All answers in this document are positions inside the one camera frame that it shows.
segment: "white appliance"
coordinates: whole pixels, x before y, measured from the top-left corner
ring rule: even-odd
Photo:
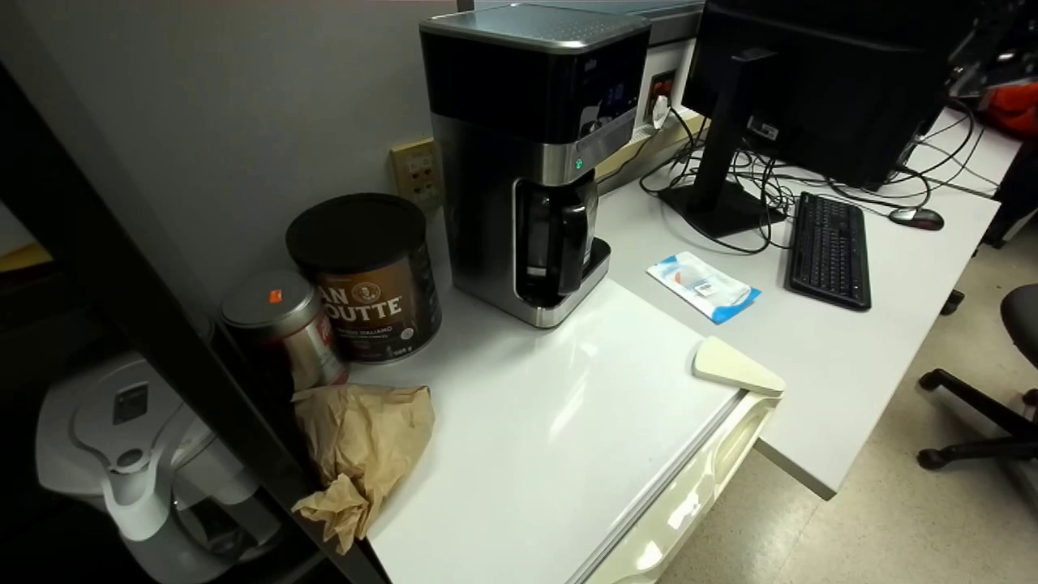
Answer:
[[[47,391],[35,473],[105,509],[156,582],[214,582],[269,553],[281,530],[250,472],[139,353]]]

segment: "keyboard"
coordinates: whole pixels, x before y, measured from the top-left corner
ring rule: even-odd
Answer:
[[[791,217],[785,285],[820,301],[869,313],[864,212],[803,193]]]

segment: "brown paper bag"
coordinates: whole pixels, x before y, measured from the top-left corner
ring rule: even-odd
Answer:
[[[319,385],[291,395],[324,489],[291,509],[324,526],[324,541],[350,553],[378,517],[386,496],[410,478],[430,436],[428,385],[370,391]]]

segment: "wall outlet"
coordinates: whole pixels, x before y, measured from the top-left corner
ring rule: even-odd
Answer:
[[[653,116],[654,112],[654,99],[667,99],[676,103],[676,86],[677,86],[677,73],[657,73],[647,78],[647,93],[646,93],[646,123],[654,123]]]
[[[442,186],[442,161],[430,141],[400,142],[389,149],[397,193],[405,199],[434,199]]]

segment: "black coffee maker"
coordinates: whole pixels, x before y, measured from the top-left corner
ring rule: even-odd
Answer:
[[[422,23],[453,285],[557,329],[607,276],[593,167],[629,142],[647,23],[494,7]]]

